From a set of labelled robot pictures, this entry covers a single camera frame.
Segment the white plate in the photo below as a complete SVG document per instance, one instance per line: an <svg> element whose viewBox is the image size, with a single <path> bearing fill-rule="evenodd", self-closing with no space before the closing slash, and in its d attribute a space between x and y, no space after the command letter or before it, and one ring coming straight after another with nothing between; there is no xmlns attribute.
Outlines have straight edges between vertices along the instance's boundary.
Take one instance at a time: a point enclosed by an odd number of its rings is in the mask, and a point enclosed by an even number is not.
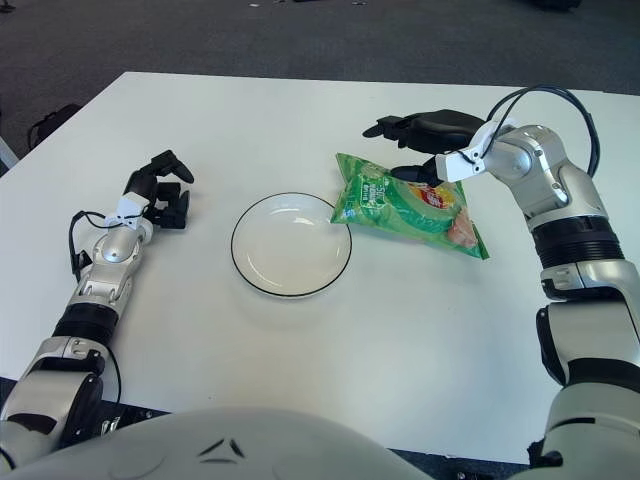
<svg viewBox="0 0 640 480"><path fill-rule="evenodd" d="M351 256L351 232L330 222L333 206L305 193L263 198L242 214L231 237L240 275L282 297L310 295L330 285Z"/></svg>

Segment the black bag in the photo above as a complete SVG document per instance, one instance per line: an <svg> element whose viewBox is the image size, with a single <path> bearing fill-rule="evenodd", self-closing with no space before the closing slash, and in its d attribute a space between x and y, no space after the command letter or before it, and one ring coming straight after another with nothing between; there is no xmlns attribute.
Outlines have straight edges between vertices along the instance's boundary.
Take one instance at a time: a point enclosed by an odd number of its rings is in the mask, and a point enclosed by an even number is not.
<svg viewBox="0 0 640 480"><path fill-rule="evenodd" d="M57 112L51 112L42 120L33 124L27 132L27 146L29 147L29 150L35 148L36 145L60 128L64 122L73 117L81 108L82 107L80 105L70 103L69 105L62 107Z"/></svg>

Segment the plate rim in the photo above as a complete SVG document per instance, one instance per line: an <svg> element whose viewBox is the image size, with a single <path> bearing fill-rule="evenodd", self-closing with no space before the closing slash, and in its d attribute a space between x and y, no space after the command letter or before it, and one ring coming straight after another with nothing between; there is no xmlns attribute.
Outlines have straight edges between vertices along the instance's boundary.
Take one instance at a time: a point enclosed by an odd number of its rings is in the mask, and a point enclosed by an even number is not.
<svg viewBox="0 0 640 480"><path fill-rule="evenodd" d="M347 229L347 233L349 234L349 255L347 256L347 260L344 262L344 265L342 266L342 269L338 272L338 274L331 279L330 282L324 284L323 286L321 286L320 288L317 288L315 290L311 290L309 292L304 292L304 293L293 293L293 294L285 294L285 293L275 293L275 292L270 292L269 290L265 290L264 288L261 288L259 286L257 286L256 284L254 284L253 282L251 282L251 280L249 280L247 277L244 276L244 274L242 273L242 271L240 271L240 268L238 267L238 264L236 263L236 257L234 255L234 251L233 251L233 239L236 236L236 230L238 229L238 225L240 225L240 222L242 221L242 219L245 217L245 215L247 213L249 213L249 211L255 207L256 205L258 205L259 203L264 202L265 200L268 200L269 198L272 197L279 197L281 195L304 195L306 197L312 197L315 198L316 200L320 200L323 203L326 203L327 205L329 205L332 209L335 209L335 206L333 206L331 203L327 202L324 198L318 197L317 195L313 195L311 193L304 193L304 192L281 192L281 193L274 193L271 195L267 195L266 197L261 198L260 200L258 200L257 202L252 203L243 213L242 215L240 215L240 217L238 218L238 220L236 221L235 226L233 227L233 232L231 233L231 242L230 242L230 250L231 250L231 260L233 261L233 266L236 268L236 271L240 274L240 276L244 279L245 282L247 282L249 285L251 285L252 287L260 290L261 292L264 292L268 295L274 295L276 297L281 297L281 298L299 298L299 297L308 297L310 295L313 295L315 293L318 293L321 290L324 290L325 288L327 288L329 285L331 285L332 283L334 283L338 278L340 278L342 276L342 273L345 271L345 269L347 268L347 265L349 265L349 261L351 260L351 252L353 250L353 239L351 237L351 229L349 228L349 225L347 225L346 223L343 223L341 225L344 225Z"/></svg>

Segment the robotic hand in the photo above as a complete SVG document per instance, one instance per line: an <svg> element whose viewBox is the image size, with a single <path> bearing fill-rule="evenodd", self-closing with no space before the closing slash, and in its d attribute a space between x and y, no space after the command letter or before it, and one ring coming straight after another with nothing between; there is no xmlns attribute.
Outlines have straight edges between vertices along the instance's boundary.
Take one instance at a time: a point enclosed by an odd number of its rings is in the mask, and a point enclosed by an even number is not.
<svg viewBox="0 0 640 480"><path fill-rule="evenodd" d="M111 355L108 345L131 294L143 245L151 240L153 225L185 227L189 192L180 195L179 183L156 179L170 173L193 183L191 172L167 150L131 175L114 213L105 218L82 211L73 217L69 243L78 286L2 409L0 471L90 436L102 397L100 375ZM157 201L167 206L159 208ZM73 247L73 227L89 215L103 217L100 228L107 230L92 258Z"/></svg>

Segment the chip bag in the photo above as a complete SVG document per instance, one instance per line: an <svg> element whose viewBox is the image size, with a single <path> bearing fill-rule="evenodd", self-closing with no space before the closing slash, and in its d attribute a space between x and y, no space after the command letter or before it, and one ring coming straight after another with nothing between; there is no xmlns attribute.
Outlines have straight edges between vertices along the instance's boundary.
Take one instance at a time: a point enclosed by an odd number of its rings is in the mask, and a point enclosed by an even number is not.
<svg viewBox="0 0 640 480"><path fill-rule="evenodd" d="M336 155L347 186L336 203L332 223L358 223L489 258L469 219L462 183L426 183L397 179L389 170L362 158Z"/></svg>

